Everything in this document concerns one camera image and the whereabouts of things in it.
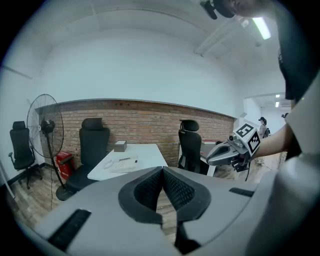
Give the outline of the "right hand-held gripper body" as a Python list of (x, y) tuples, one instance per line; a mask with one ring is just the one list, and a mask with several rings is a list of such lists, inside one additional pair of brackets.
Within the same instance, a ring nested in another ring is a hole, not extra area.
[(227, 142), (238, 153), (231, 160), (234, 170), (237, 173), (248, 170), (251, 158), (261, 144), (257, 128), (245, 123), (233, 131), (233, 135), (229, 137)]

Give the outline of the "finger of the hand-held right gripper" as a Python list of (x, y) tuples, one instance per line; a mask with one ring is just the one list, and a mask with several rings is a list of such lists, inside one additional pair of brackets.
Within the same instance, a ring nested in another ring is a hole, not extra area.
[(235, 149), (229, 142), (222, 142), (215, 147), (212, 148), (212, 150), (208, 153), (209, 155), (230, 155), (234, 154)]
[(210, 166), (229, 165), (231, 161), (238, 156), (239, 153), (237, 151), (228, 151), (223, 153), (218, 153), (216, 151), (206, 158), (206, 163)]

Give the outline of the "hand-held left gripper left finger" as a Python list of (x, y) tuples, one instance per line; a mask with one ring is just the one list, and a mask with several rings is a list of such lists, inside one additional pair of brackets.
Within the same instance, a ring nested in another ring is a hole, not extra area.
[(162, 230), (160, 166), (97, 181), (62, 202), (35, 231), (68, 255), (178, 255)]

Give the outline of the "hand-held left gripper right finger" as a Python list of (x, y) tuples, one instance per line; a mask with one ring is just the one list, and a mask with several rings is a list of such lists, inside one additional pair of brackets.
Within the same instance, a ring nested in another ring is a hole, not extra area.
[(162, 169), (162, 185), (176, 211), (175, 247), (183, 254), (222, 234), (240, 215), (257, 184), (208, 177), (177, 167)]

